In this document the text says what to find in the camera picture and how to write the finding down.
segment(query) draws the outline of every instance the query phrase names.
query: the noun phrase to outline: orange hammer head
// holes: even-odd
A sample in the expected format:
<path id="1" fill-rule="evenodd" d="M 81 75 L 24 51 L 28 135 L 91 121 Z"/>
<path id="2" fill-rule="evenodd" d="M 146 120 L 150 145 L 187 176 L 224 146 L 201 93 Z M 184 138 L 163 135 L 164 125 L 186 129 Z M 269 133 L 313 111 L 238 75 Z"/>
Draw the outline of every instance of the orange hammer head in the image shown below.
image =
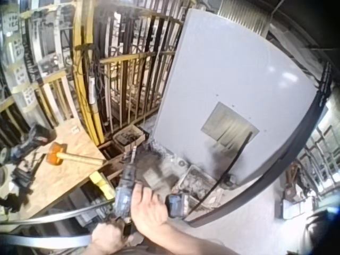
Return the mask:
<path id="1" fill-rule="evenodd" d="M 46 161 L 51 165 L 61 165 L 63 160 L 58 157 L 58 152 L 66 152 L 67 145 L 53 142 L 46 156 Z"/>

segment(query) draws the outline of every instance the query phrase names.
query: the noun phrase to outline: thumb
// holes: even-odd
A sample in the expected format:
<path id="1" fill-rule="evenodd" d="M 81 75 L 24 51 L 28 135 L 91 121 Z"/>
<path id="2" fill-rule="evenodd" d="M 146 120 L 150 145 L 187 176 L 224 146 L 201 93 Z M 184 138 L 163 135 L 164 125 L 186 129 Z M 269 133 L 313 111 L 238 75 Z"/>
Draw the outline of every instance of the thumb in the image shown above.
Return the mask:
<path id="1" fill-rule="evenodd" d="M 129 235 L 128 237 L 125 237 L 124 244 L 129 246 L 129 244 L 134 240 L 134 238 L 135 238 L 135 233 Z"/>

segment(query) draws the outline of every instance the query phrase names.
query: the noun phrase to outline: cordless drill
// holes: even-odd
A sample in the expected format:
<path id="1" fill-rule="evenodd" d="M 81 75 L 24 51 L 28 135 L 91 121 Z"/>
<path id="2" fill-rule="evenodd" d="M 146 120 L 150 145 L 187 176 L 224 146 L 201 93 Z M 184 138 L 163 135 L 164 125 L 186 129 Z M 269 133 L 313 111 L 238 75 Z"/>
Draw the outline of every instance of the cordless drill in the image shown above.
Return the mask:
<path id="1" fill-rule="evenodd" d="M 131 161 L 123 166 L 122 177 L 116 188 L 115 216 L 129 217 L 131 209 L 132 191 L 135 182 L 136 167 L 134 162 L 136 146 L 133 147 Z M 184 218 L 189 210 L 189 196 L 187 194 L 170 194 L 166 196 L 165 205 L 170 218 Z"/>

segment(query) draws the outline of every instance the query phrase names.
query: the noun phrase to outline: yellow pole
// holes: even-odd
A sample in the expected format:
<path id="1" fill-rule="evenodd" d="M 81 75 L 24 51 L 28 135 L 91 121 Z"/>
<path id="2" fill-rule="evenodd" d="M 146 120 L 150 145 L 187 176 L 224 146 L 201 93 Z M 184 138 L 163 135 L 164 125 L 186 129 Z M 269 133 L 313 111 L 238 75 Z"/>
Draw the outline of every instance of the yellow pole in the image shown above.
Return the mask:
<path id="1" fill-rule="evenodd" d="M 81 17 L 82 17 L 82 7 L 83 1 L 77 0 L 75 13 L 74 13 L 74 21 L 73 21 L 73 64 L 77 64 L 79 66 L 74 67 L 74 85 L 75 90 L 79 102 L 80 111 L 83 115 L 85 125 L 89 132 L 89 135 L 95 145 L 99 145 L 99 140 L 97 137 L 97 133 L 94 127 L 93 120 L 91 118 L 91 111 L 87 101 L 87 93 L 85 89 L 84 77 L 83 77 L 83 68 L 81 63 L 81 51 L 75 50 L 77 46 L 80 46 L 81 43 Z"/>
<path id="2" fill-rule="evenodd" d="M 86 6 L 88 7 L 86 14 L 86 29 L 85 29 L 85 43 L 86 44 L 93 44 L 94 42 L 94 35 L 93 35 L 93 30 L 94 30 L 94 14 L 95 14 L 95 2 L 96 0 L 87 0 L 86 1 Z M 92 51 L 88 51 L 89 54 L 89 59 L 92 59 Z M 103 130 L 101 128 L 101 123 L 100 123 L 100 117 L 98 113 L 98 104 L 95 102 L 94 104 L 90 105 L 91 106 L 91 113 L 93 116 L 93 120 L 95 122 L 95 127 L 97 130 L 97 135 L 98 135 L 98 140 L 99 143 L 102 144 L 104 143 L 104 134 Z"/>

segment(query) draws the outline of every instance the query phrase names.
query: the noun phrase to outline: hand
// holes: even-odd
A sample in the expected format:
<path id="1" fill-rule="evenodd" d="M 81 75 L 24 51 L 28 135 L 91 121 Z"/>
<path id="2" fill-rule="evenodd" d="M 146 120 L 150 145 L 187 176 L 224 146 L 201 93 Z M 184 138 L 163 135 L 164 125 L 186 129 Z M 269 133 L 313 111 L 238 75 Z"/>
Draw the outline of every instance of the hand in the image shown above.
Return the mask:
<path id="1" fill-rule="evenodd" d="M 131 217 L 137 230 L 152 240 L 152 235 L 166 224 L 168 211 L 158 195 L 136 183 L 132 193 Z"/>
<path id="2" fill-rule="evenodd" d="M 91 248 L 96 254 L 112 254 L 125 246 L 128 239 L 123 237 L 124 221 L 99 223 L 92 233 Z"/>

